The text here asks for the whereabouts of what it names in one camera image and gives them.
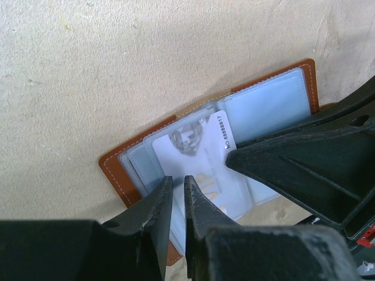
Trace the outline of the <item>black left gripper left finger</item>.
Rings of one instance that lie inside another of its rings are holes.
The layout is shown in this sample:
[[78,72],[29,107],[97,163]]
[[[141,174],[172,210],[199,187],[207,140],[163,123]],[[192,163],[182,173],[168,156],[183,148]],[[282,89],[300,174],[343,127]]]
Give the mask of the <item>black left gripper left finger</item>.
[[2,280],[164,280],[173,180],[116,217],[1,221]]

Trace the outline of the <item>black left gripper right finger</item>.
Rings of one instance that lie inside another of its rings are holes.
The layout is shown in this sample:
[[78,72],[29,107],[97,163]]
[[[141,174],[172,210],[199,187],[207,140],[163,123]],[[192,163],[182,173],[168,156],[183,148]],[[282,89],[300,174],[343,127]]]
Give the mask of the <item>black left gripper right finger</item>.
[[357,280],[343,237],[321,225],[242,226],[184,182],[191,280]]

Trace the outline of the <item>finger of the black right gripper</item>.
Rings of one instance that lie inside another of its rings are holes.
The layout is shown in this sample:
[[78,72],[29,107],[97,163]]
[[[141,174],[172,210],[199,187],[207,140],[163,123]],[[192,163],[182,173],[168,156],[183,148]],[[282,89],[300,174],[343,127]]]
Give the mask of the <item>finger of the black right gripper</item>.
[[374,80],[294,126],[242,143],[226,165],[358,233],[374,220]]

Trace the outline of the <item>white credit card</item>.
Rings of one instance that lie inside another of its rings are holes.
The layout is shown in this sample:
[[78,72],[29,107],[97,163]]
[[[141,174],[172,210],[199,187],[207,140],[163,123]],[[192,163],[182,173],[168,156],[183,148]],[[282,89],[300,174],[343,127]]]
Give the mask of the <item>white credit card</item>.
[[185,176],[193,176],[203,195],[233,220],[252,208],[244,178],[225,164],[228,153],[236,149],[225,111],[178,125],[156,137],[152,148],[164,175],[173,177],[173,199],[181,213]]

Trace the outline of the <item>brown leather card holder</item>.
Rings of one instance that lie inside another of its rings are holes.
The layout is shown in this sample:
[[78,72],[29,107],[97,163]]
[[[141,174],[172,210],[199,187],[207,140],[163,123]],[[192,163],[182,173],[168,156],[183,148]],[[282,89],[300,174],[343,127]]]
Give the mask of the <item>brown leather card holder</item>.
[[127,207],[173,178],[167,264],[185,254],[184,178],[237,220],[276,191],[229,169],[244,141],[275,132],[319,111],[315,62],[302,59],[273,73],[209,95],[104,154],[98,164]]

